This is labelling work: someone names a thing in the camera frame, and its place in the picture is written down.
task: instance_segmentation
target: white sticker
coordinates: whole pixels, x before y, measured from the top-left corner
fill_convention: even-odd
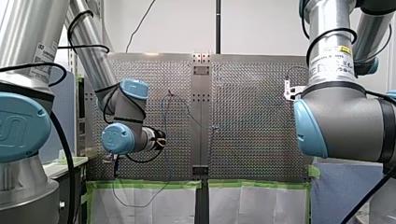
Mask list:
[[[355,76],[351,55],[345,52],[329,52],[311,60],[309,65],[310,76],[329,72],[344,76]]]
[[[38,43],[35,50],[34,63],[52,63],[55,60],[56,50]],[[30,69],[29,76],[38,78],[44,82],[50,82],[51,66],[38,66]]]

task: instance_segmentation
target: blue object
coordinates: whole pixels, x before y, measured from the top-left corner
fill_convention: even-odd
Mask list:
[[[388,91],[387,95],[396,100],[396,90]]]
[[[35,100],[0,92],[0,163],[37,153],[50,136],[50,116]]]
[[[102,132],[102,145],[113,154],[131,153],[134,151],[134,134],[124,124],[110,124]]]
[[[304,1],[300,0],[299,6],[298,6],[298,12],[300,14],[300,18],[303,17],[303,10],[304,10]]]
[[[140,80],[125,78],[121,83],[120,87],[122,91],[139,100],[147,100],[149,98],[149,85]]]
[[[320,178],[311,182],[312,224],[341,223],[347,213],[382,177],[382,165],[364,163],[315,163],[314,165],[320,170]]]
[[[376,71],[378,70],[378,66],[379,66],[379,60],[378,60],[378,58],[375,58],[374,64],[370,68],[370,70],[367,72],[367,75],[376,73]]]
[[[308,156],[327,158],[328,151],[323,135],[304,100],[294,102],[294,117],[300,150]]]

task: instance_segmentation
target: wire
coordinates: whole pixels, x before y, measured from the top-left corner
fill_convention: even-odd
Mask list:
[[[169,91],[169,93],[166,94],[166,95],[163,97],[163,99],[161,100],[161,104],[162,104],[162,105],[164,104],[166,97],[170,97],[170,99],[171,99],[171,98],[174,97],[174,96],[176,96],[176,97],[178,98],[178,100],[179,100],[181,103],[183,103],[184,106],[186,106],[187,114],[190,116],[190,118],[191,118],[195,123],[197,123],[201,128],[205,128],[205,127],[204,127],[204,126],[192,115],[192,113],[190,112],[190,107],[189,107],[189,105],[187,104],[186,100],[183,100],[183,99],[182,99],[180,96],[178,96],[177,94],[171,93],[171,92]]]
[[[380,54],[382,51],[384,51],[384,49],[385,49],[385,48],[387,47],[387,45],[390,43],[390,40],[391,40],[391,38],[392,38],[392,33],[393,33],[393,32],[392,32],[392,25],[390,24],[390,25],[389,25],[389,36],[388,36],[388,40],[387,40],[387,42],[385,43],[384,47],[382,47],[381,50],[379,50],[377,53],[373,54],[372,56],[370,56],[370,57],[368,57],[368,58],[366,58],[366,59],[356,60],[354,63],[359,64],[359,63],[362,63],[362,62],[366,62],[366,61],[372,60],[372,59],[375,58],[378,54]]]
[[[131,46],[132,43],[132,39],[134,38],[134,35],[137,33],[137,31],[139,30],[140,26],[142,25],[143,21],[145,20],[145,18],[147,17],[147,15],[149,14],[149,11],[151,10],[152,6],[154,5],[155,1],[157,0],[153,0],[151,2],[151,4],[148,7],[148,10],[146,11],[145,15],[143,16],[142,20],[140,20],[139,24],[137,25],[137,28],[134,30],[134,32],[131,34],[131,37],[129,38],[129,43],[126,46],[126,50],[125,53],[128,53],[129,50],[129,46]]]
[[[390,96],[373,92],[373,91],[366,91],[366,94],[370,94],[376,97],[381,97],[386,101],[391,102],[392,104],[396,105],[396,100],[391,98]],[[346,215],[346,217],[343,219],[341,224],[347,224],[348,221],[355,216],[355,214],[364,206],[365,203],[367,203],[373,195],[375,195],[387,182],[390,180],[390,178],[396,174],[396,165],[393,166],[383,177],[381,180],[378,181],[378,183],[366,194],[364,197],[361,199],[358,204]]]
[[[75,25],[77,24],[78,20],[85,16],[86,14],[89,14],[91,17],[93,17],[93,12],[91,10],[85,10],[77,14],[77,16],[70,22],[69,28],[67,28],[67,40],[69,41],[70,47],[73,49],[73,51],[77,54],[76,50],[74,49],[73,43],[72,43],[72,34],[73,34],[73,29],[75,28]]]
[[[113,121],[108,121],[107,120],[107,118],[106,118],[106,110],[108,109],[112,114],[114,114],[114,112],[111,111],[110,108],[108,107],[108,104],[110,103],[110,100],[113,98],[113,95],[117,91],[118,88],[119,87],[117,86],[116,88],[114,88],[113,92],[110,93],[110,95],[108,96],[108,98],[106,100],[105,108],[103,108],[103,120],[107,124],[112,124],[113,123]]]
[[[151,162],[151,161],[154,161],[155,159],[157,159],[157,157],[159,157],[159,156],[161,155],[162,152],[163,152],[163,149],[159,150],[158,153],[157,153],[154,157],[152,157],[152,158],[150,158],[150,159],[148,159],[148,160],[146,160],[146,161],[137,161],[137,160],[133,159],[133,158],[132,158],[130,155],[128,155],[128,154],[126,154],[125,156],[126,156],[126,158],[128,158],[128,160],[130,160],[130,161],[133,161],[133,162],[136,162],[136,163],[140,163],[140,164],[144,164],[144,163],[149,163],[149,162]]]
[[[328,35],[329,33],[332,32],[349,32],[353,35],[353,40],[352,40],[352,44],[354,44],[356,42],[356,40],[358,39],[358,34],[356,34],[356,32],[352,29],[346,28],[346,27],[339,27],[339,28],[334,28],[328,31],[323,32],[321,35],[318,35],[313,41],[312,43],[309,45],[308,51],[306,52],[306,65],[309,66],[309,57],[311,56],[311,51],[314,48],[314,46],[324,37],[326,37],[326,35]]]
[[[163,105],[162,105],[163,125],[164,125],[165,134],[166,134],[167,136],[168,136],[168,131],[167,131],[167,116],[166,116],[166,115],[167,115],[168,110],[169,110],[169,106],[168,106],[167,110],[164,112],[164,111],[163,111]],[[145,204],[145,205],[129,205],[129,204],[124,203],[124,202],[117,196],[116,191],[114,190],[114,184],[113,184],[113,194],[114,194],[114,197],[117,199],[117,201],[119,201],[119,203],[121,203],[121,204],[124,205],[125,207],[145,208],[145,207],[149,206],[149,205],[152,203],[152,201],[154,201],[154,199],[155,199],[155,198],[156,198],[156,197],[157,197],[157,196],[169,185],[169,183],[170,183],[171,180],[172,180],[172,174],[171,174],[171,171],[170,171],[170,164],[169,164],[169,160],[168,160],[168,157],[167,157],[167,154],[166,154],[166,150],[163,149],[162,151],[163,151],[163,157],[164,157],[164,159],[165,159],[166,171],[167,171],[167,173],[168,173],[168,180],[167,180],[166,183],[163,185],[163,187],[162,187],[160,190],[158,190],[158,191],[154,194],[154,196],[152,196],[152,198],[148,201],[147,204]]]
[[[64,155],[66,156],[67,161],[67,170],[69,174],[69,213],[67,217],[67,223],[73,224],[74,222],[74,211],[75,211],[75,199],[76,199],[76,178],[75,178],[75,170],[74,163],[72,157],[72,151],[70,150],[69,145],[67,144],[66,136],[64,135],[64,130],[62,128],[61,123],[58,118],[56,118],[55,113],[49,115],[52,120],[53,126],[56,129],[56,132],[59,135],[59,139],[61,140],[62,147],[64,148]]]
[[[63,74],[62,76],[54,83],[49,84],[49,87],[53,87],[58,85],[59,83],[63,82],[64,79],[67,76],[67,71],[66,69],[61,66],[58,63],[24,63],[24,64],[19,64],[19,65],[13,65],[13,66],[8,66],[8,67],[2,67],[0,68],[0,72],[7,72],[7,71],[13,71],[13,70],[18,70],[18,69],[23,69],[23,68],[31,68],[31,67],[40,67],[40,66],[53,66],[53,67],[58,67],[62,70]]]
[[[110,52],[110,48],[105,45],[76,45],[76,46],[60,46],[60,47],[58,47],[58,49],[88,49],[88,48],[102,48],[102,49],[106,50],[106,53]]]
[[[303,0],[303,11],[301,12],[301,25],[303,26],[303,32],[304,32],[305,37],[306,37],[307,39],[309,39],[309,34],[308,34],[308,32],[306,31],[306,27],[305,27],[305,18],[304,18],[304,16],[305,16],[305,7],[306,7],[306,5],[307,5],[306,0]]]

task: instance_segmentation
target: screw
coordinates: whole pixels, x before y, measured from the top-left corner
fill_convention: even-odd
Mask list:
[[[59,202],[59,209],[60,210],[64,210],[66,208],[65,203],[64,202]]]

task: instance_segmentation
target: light blue joint cap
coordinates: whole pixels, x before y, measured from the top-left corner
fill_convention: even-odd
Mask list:
[[[300,150],[305,155],[326,159],[326,143],[314,115],[304,100],[294,102],[294,117]]]
[[[129,96],[139,100],[147,100],[149,98],[149,85],[137,79],[125,78],[120,87]]]
[[[108,125],[102,132],[102,145],[107,152],[124,155],[134,151],[134,135],[121,123]]]
[[[30,157],[50,136],[50,116],[35,100],[0,92],[0,163]]]
[[[396,90],[388,91],[387,96],[390,96],[396,100]]]
[[[378,60],[378,58],[375,58],[374,64],[370,68],[370,70],[367,72],[367,75],[376,73],[376,71],[378,71],[378,66],[379,66],[379,60]]]

